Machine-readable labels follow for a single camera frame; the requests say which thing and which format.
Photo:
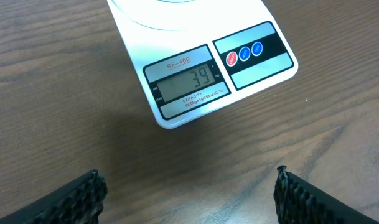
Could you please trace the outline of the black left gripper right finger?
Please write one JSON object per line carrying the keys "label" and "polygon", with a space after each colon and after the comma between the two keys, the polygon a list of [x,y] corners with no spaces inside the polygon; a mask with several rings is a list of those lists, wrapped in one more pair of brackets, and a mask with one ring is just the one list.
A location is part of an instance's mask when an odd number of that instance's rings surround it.
{"label": "black left gripper right finger", "polygon": [[277,170],[273,198],[279,224],[379,224],[288,172],[285,165]]}

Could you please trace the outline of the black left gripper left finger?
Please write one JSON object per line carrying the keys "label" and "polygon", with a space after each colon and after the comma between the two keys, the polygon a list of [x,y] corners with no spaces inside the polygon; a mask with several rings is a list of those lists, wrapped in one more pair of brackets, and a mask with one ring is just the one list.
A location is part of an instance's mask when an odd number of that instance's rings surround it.
{"label": "black left gripper left finger", "polygon": [[105,178],[94,169],[0,218],[0,224],[98,224],[107,193]]}

